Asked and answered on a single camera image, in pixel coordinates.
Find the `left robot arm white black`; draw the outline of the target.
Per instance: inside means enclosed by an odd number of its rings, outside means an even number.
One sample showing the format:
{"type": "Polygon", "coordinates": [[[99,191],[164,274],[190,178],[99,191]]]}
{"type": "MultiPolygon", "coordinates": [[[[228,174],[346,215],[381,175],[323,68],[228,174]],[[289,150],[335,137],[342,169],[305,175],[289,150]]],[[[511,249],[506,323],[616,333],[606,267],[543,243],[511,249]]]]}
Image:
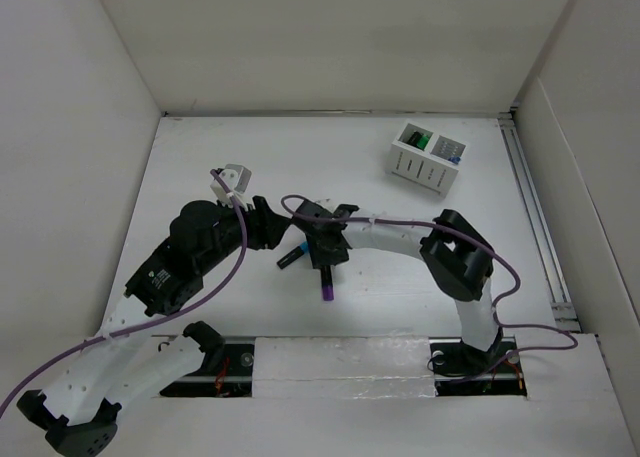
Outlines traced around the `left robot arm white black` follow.
{"type": "Polygon", "coordinates": [[[115,437],[125,409],[175,380],[222,364],[225,340],[208,324],[186,326],[172,343],[133,372],[126,370],[154,327],[182,316],[204,287],[205,275],[233,252],[272,250],[290,225],[263,197],[242,207],[205,200],[186,204],[125,285],[98,334],[73,352],[76,360],[41,390],[23,389],[17,407],[45,432],[61,456],[97,456],[115,437]]]}

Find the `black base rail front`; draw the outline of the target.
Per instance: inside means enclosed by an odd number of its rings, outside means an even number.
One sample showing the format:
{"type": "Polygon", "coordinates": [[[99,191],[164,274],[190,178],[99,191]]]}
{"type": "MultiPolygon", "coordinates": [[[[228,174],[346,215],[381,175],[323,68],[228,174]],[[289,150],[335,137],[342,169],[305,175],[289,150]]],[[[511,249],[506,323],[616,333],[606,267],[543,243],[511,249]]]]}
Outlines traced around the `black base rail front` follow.
{"type": "MultiPolygon", "coordinates": [[[[429,340],[431,349],[427,368],[434,374],[434,397],[526,396],[524,373],[516,358],[465,376],[453,360],[460,350],[459,339],[422,338],[429,340]]],[[[253,397],[252,373],[257,339],[229,340],[217,364],[205,364],[201,369],[179,378],[162,390],[162,396],[253,397]]]]}

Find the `white slotted pen holder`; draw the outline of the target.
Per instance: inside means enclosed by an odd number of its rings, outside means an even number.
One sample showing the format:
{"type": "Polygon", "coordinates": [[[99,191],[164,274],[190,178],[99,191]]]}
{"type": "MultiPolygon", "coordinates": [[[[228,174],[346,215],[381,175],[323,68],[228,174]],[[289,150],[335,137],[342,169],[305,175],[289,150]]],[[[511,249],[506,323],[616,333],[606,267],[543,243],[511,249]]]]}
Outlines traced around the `white slotted pen holder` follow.
{"type": "Polygon", "coordinates": [[[421,124],[406,121],[393,139],[385,161],[385,171],[416,183],[440,197],[446,197],[461,168],[468,145],[421,124]],[[415,132],[430,137],[424,151],[406,143],[415,132]],[[452,164],[449,159],[458,156],[461,162],[452,164]]]}

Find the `aluminium rail right side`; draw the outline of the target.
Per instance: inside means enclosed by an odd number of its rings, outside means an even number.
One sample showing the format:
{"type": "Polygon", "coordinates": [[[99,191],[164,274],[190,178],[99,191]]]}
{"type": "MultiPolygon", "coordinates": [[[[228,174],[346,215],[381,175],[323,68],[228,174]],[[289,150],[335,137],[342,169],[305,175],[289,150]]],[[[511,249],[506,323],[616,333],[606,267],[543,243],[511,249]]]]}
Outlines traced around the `aluminium rail right side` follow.
{"type": "Polygon", "coordinates": [[[565,283],[512,114],[501,113],[498,117],[498,125],[533,233],[555,322],[561,330],[581,333],[582,328],[565,283]]]}

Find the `purple cap black highlighter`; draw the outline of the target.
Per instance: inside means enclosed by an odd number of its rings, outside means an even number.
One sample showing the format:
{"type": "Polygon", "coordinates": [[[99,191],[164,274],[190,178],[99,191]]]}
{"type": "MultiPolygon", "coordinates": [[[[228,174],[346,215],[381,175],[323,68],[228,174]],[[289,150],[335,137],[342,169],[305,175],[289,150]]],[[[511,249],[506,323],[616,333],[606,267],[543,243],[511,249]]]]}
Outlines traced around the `purple cap black highlighter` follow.
{"type": "Polygon", "coordinates": [[[334,300],[333,273],[330,266],[320,268],[322,299],[325,302],[334,300]]]}

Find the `green cap black highlighter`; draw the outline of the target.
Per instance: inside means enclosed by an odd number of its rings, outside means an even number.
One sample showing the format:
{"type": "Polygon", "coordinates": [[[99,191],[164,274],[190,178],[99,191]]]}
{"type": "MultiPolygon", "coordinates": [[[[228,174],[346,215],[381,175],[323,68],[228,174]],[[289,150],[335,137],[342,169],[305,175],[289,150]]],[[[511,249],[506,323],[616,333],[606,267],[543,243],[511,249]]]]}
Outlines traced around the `green cap black highlighter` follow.
{"type": "Polygon", "coordinates": [[[426,134],[422,134],[416,143],[416,147],[422,151],[425,150],[429,143],[430,137],[426,134]]]}

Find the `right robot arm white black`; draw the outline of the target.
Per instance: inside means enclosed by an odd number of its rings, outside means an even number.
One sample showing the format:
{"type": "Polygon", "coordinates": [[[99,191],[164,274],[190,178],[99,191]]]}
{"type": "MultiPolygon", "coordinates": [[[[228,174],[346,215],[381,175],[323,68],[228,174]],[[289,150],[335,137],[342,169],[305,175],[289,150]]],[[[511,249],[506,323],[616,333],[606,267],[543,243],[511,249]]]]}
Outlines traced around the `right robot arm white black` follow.
{"type": "Polygon", "coordinates": [[[310,248],[346,259],[351,250],[372,249],[405,255],[426,265],[438,289],[453,299],[461,325],[454,364],[471,375],[486,370],[499,356],[503,332],[491,301],[492,247],[456,211],[446,209],[433,222],[373,214],[341,204],[330,211],[303,200],[292,223],[310,248]]]}

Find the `yellow cap black highlighter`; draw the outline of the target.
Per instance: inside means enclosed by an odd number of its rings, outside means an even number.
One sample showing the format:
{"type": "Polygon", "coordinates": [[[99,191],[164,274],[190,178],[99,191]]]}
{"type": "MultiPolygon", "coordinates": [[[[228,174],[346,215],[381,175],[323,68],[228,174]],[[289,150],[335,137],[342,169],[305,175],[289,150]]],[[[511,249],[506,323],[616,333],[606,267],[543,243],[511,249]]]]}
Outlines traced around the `yellow cap black highlighter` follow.
{"type": "Polygon", "coordinates": [[[415,131],[406,141],[406,143],[412,147],[417,147],[419,141],[422,139],[422,134],[415,131]]]}

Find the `blue cap black highlighter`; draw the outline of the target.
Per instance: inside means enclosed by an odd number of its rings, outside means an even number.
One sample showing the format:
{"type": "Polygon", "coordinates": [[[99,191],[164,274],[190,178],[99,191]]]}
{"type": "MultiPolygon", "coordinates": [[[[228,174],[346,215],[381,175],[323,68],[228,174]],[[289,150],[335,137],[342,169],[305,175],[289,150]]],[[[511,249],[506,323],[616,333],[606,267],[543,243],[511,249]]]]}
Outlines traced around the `blue cap black highlighter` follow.
{"type": "Polygon", "coordinates": [[[308,252],[309,252],[308,243],[307,242],[301,243],[300,245],[292,249],[290,252],[288,252],[285,256],[280,258],[276,262],[276,265],[279,269],[283,270],[286,267],[290,266],[295,261],[297,261],[298,259],[300,259],[301,257],[303,257],[304,255],[306,255],[308,252]]]}

